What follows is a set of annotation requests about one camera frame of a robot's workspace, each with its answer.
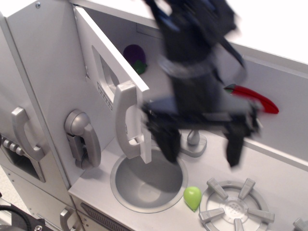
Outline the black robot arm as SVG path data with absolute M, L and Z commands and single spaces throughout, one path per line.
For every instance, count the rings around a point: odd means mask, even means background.
M 215 60 L 220 44 L 240 64 L 239 53 L 225 35 L 236 28 L 234 12 L 224 0 L 170 0 L 171 14 L 147 1 L 163 36 L 160 67 L 173 94 L 145 103 L 146 126 L 169 162 L 180 152 L 180 130 L 220 129 L 228 139 L 227 161 L 239 164 L 244 138 L 258 132 L 259 105 L 223 88 Z

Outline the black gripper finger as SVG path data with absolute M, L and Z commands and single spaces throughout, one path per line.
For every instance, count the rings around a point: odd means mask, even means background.
M 225 136 L 228 140 L 226 157 L 230 167 L 239 164 L 245 137 L 245 129 L 239 125 L 228 125 Z
M 154 126 L 150 128 L 150 132 L 167 161 L 175 163 L 180 152 L 179 130 Z

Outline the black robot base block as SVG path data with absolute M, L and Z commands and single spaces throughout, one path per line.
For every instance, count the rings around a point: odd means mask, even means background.
M 34 221 L 30 216 L 13 205 L 1 205 L 1 211 L 11 214 L 11 224 L 1 225 L 1 231 L 45 231 L 41 221 Z

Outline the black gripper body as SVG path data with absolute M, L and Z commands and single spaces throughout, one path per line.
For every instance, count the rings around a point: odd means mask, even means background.
M 218 130 L 249 137 L 260 130 L 259 105 L 240 98 L 230 104 L 219 103 L 213 112 L 181 111 L 175 97 L 171 96 L 145 102 L 141 109 L 147 116 L 145 124 L 153 135 L 171 135 L 180 129 L 188 129 Z

